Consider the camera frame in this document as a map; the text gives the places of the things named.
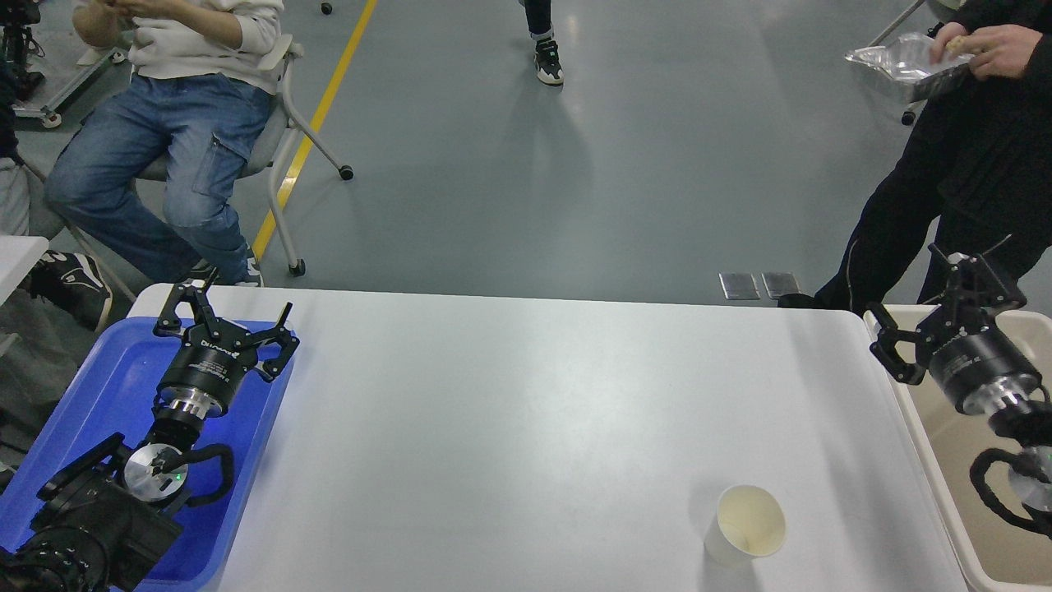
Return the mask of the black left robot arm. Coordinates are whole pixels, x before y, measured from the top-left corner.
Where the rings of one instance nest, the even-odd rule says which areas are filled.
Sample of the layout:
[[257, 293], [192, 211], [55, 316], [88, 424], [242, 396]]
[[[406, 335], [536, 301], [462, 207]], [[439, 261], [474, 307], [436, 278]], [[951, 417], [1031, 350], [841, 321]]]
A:
[[199, 591], [232, 547], [300, 344], [177, 285], [95, 344], [2, 495], [4, 591]]

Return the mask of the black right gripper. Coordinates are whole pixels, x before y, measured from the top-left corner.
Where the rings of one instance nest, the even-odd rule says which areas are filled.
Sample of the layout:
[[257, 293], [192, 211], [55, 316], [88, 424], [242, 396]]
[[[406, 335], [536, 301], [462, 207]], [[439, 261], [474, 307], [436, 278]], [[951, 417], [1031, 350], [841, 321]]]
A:
[[[878, 336], [870, 352], [904, 385], [920, 385], [927, 370], [957, 412], [992, 415], [1007, 397], [1011, 405], [1028, 400], [1041, 385], [1041, 374], [999, 329], [995, 318], [1028, 303], [1018, 283], [995, 259], [946, 254], [935, 244], [929, 251], [947, 271], [937, 308], [913, 331], [901, 329], [882, 303], [869, 303]], [[906, 363], [898, 342], [917, 345], [917, 363]]]

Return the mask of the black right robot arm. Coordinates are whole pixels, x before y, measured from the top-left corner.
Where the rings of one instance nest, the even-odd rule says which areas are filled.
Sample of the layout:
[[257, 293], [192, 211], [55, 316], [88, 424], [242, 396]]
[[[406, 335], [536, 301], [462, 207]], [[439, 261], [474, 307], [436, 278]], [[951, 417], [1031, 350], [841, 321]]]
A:
[[876, 336], [870, 352], [903, 385], [932, 377], [959, 414], [983, 416], [1018, 452], [990, 447], [969, 479], [1002, 520], [1050, 535], [1050, 393], [1041, 373], [1003, 333], [996, 318], [1026, 303], [1016, 281], [980, 254], [930, 251], [942, 262], [944, 289], [916, 329], [904, 330], [882, 303], [869, 303]]

